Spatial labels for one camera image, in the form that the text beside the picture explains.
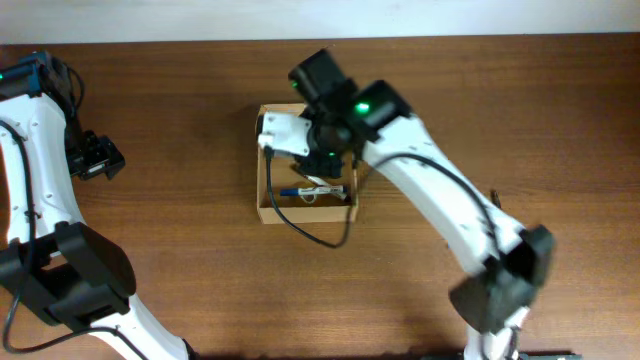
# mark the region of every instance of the green led light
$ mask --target green led light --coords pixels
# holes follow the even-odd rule
[[[369,112],[369,104],[367,103],[359,103],[356,105],[356,111],[360,114],[366,114]]]

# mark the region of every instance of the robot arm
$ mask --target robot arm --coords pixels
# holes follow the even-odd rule
[[[266,113],[259,145],[299,161],[332,161],[350,150],[385,175],[469,274],[450,293],[468,323],[465,359],[517,358],[511,340],[546,278],[551,234],[542,226],[526,230],[484,198],[385,82],[359,91],[324,50],[289,78],[307,108],[299,118]]]
[[[138,298],[124,252],[90,229],[80,214],[71,176],[112,178],[124,158],[108,138],[80,130],[66,65],[35,53],[0,74],[5,99],[0,120],[19,136],[16,140],[0,128],[11,214],[9,248],[0,253],[0,283],[15,295],[25,276],[30,238],[26,194],[31,191],[36,253],[20,301],[47,324],[94,335],[125,359],[141,358],[133,349],[147,359],[194,358],[186,342],[170,334]],[[31,189],[25,187],[18,141],[26,149]],[[56,256],[67,263],[42,269]],[[113,329],[121,337],[92,329]]]

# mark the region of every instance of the wire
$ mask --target wire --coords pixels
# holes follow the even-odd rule
[[[275,210],[276,214],[278,214],[280,219],[282,219],[282,221],[284,221],[285,224],[289,225],[293,230],[297,231],[302,236],[304,236],[307,239],[309,239],[309,240],[311,240],[311,241],[313,241],[313,242],[315,242],[317,244],[320,244],[320,245],[322,245],[324,247],[328,247],[330,249],[338,249],[338,248],[344,246],[344,244],[347,243],[347,239],[349,239],[349,232],[351,230],[351,212],[353,211],[353,207],[354,206],[351,205],[349,207],[349,210],[347,210],[347,220],[345,222],[344,232],[342,233],[342,238],[340,239],[339,242],[337,242],[335,244],[334,243],[330,243],[328,241],[320,240],[317,237],[309,234],[308,232],[300,229],[294,223],[289,221],[289,219],[287,219],[286,216],[284,216],[282,211],[280,211],[280,207],[276,203],[275,196],[273,196],[273,188],[271,186],[271,160],[273,159],[274,151],[273,151],[272,148],[266,147],[264,149],[264,152],[265,152],[265,157],[266,157],[266,161],[267,161],[267,193],[269,194],[269,199],[271,200],[271,205],[273,206],[273,210]]]
[[[78,80],[78,84],[80,85],[80,97],[78,98],[78,100],[74,105],[75,111],[77,112],[80,109],[80,105],[82,105],[82,100],[84,100],[84,92],[85,92],[84,81],[82,81],[82,77],[80,77],[80,74],[78,74],[78,72],[75,71],[71,66],[67,65],[67,69],[69,69],[69,72],[76,77],[76,80]]]
[[[273,206],[273,209],[278,214],[280,219],[282,219],[282,221],[285,224],[289,225],[291,228],[296,230],[298,233],[300,233],[301,235],[303,235],[304,237],[310,239],[311,241],[313,241],[315,243],[318,243],[320,245],[329,247],[331,249],[337,249],[337,248],[339,248],[341,246],[344,246],[344,244],[347,242],[347,240],[349,238],[349,232],[350,232],[351,223],[352,223],[351,222],[351,213],[353,211],[354,206],[353,205],[350,206],[349,210],[347,211],[344,233],[343,233],[342,239],[337,244],[333,244],[333,243],[329,243],[329,242],[324,241],[324,240],[320,240],[320,239],[316,238],[315,236],[307,233],[306,231],[300,229],[295,224],[293,224],[291,221],[289,221],[289,219],[287,219],[286,216],[284,216],[284,214],[280,211],[280,208],[278,207],[278,204],[275,201],[275,197],[273,195],[273,189],[272,189],[272,186],[271,186],[271,160],[272,160],[272,158],[274,156],[274,150],[272,148],[270,148],[270,147],[266,147],[265,148],[265,155],[266,155],[266,162],[267,162],[267,192],[269,194],[269,199],[271,200],[271,204]],[[486,207],[482,203],[482,200],[480,200],[480,197],[476,194],[476,192],[464,180],[462,180],[456,174],[452,173],[449,169],[445,168],[444,166],[438,164],[437,162],[435,162],[435,161],[433,161],[433,160],[431,160],[429,158],[426,158],[424,156],[420,156],[420,155],[417,155],[417,154],[413,154],[413,153],[397,153],[397,154],[390,155],[390,156],[380,160],[378,163],[376,163],[376,164],[374,164],[372,166],[372,170],[369,173],[367,173],[367,175],[365,175],[365,177],[360,182],[360,185],[358,186],[358,193],[360,193],[364,189],[364,186],[365,186],[367,180],[369,179],[369,176],[371,176],[372,173],[374,173],[377,169],[379,169],[382,165],[388,163],[389,161],[395,160],[395,159],[399,159],[399,158],[409,158],[409,159],[417,160],[417,161],[421,162],[422,164],[425,164],[425,165],[437,170],[438,172],[440,172],[441,174],[445,175],[446,177],[451,179],[453,182],[455,182],[458,186],[460,186],[471,197],[473,202],[477,205],[478,209],[482,213],[482,216],[484,217],[484,219],[485,219],[485,221],[487,223],[487,228],[488,228],[487,236],[489,236],[489,238],[491,239],[491,243],[492,243],[492,245],[494,247],[494,250],[498,254],[499,258],[503,259],[504,255],[503,255],[502,251],[500,250],[500,248],[498,246],[498,239],[497,239],[496,232],[495,232],[495,228],[496,228],[495,223],[491,219],[491,216],[489,215],[489,212],[487,211]]]
[[[60,336],[46,343],[42,343],[40,345],[36,345],[28,348],[16,348],[11,345],[10,336],[9,336],[11,332],[11,325],[13,325],[13,320],[18,310],[18,305],[20,304],[20,298],[22,297],[22,293],[25,290],[25,286],[26,286],[29,274],[31,273],[31,268],[33,267],[33,262],[35,257],[36,213],[35,213],[34,201],[33,201],[33,188],[31,186],[31,170],[29,167],[29,158],[27,157],[27,149],[24,146],[24,139],[20,136],[20,134],[18,134],[18,132],[15,129],[13,129],[13,127],[11,127],[11,125],[7,124],[6,122],[0,120],[0,126],[5,128],[11,134],[11,137],[13,138],[13,140],[18,145],[18,148],[20,149],[20,156],[22,157],[22,166],[24,168],[24,183],[25,183],[26,197],[27,197],[26,215],[29,220],[29,240],[28,240],[29,247],[28,247],[26,260],[23,267],[24,272],[22,273],[22,277],[20,278],[20,282],[18,283],[16,292],[13,295],[13,301],[11,302],[11,306],[9,307],[7,318],[4,322],[4,329],[2,330],[2,346],[10,354],[29,354],[29,353],[50,348],[54,345],[63,343],[67,340],[71,340],[81,335],[98,333],[98,332],[106,332],[106,333],[110,333],[113,336],[118,337],[137,356],[139,356],[143,360],[147,360],[147,357],[145,357],[144,354],[138,348],[136,348],[135,345],[133,345],[133,343],[131,343],[131,341],[127,339],[122,333],[120,333],[117,329],[112,329],[108,327],[95,327],[95,328],[88,328],[84,330],[74,331],[70,334]]]

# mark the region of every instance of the open cardboard box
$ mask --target open cardboard box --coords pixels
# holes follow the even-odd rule
[[[262,105],[258,113],[258,119],[267,111],[287,112],[299,115],[304,110],[304,104],[272,104]],[[339,179],[323,178],[331,185],[346,185],[348,202],[342,201],[332,195],[318,195],[313,204],[305,203],[298,196],[280,197],[280,189],[314,187],[313,183],[296,173],[291,166],[295,163],[293,158],[275,157],[271,161],[271,185],[273,195],[280,207],[280,211],[292,223],[310,222],[344,222],[347,211],[353,204],[351,221],[355,221],[358,212],[357,178],[356,171],[352,169],[351,153],[345,154],[342,177]],[[258,147],[258,193],[257,209],[263,224],[282,224],[282,220],[271,206],[267,193],[267,171],[264,151]]]

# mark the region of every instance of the pen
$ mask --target pen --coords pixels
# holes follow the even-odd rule
[[[313,188],[282,189],[280,190],[280,196],[344,194],[346,192],[347,192],[347,187],[343,185],[317,186]]]

